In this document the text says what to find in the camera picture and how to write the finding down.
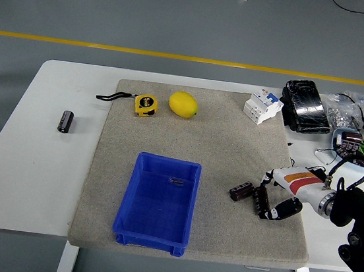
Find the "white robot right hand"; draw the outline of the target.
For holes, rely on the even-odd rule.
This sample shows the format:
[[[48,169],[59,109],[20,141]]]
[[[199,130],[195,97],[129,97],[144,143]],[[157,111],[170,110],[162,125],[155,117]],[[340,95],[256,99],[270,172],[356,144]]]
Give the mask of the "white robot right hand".
[[[271,208],[266,185],[273,182],[292,195],[276,207]],[[318,215],[329,218],[336,192],[325,189],[324,182],[305,168],[276,168],[264,174],[260,186],[255,189],[258,216],[261,219],[284,220],[298,214],[303,204],[308,203]]]

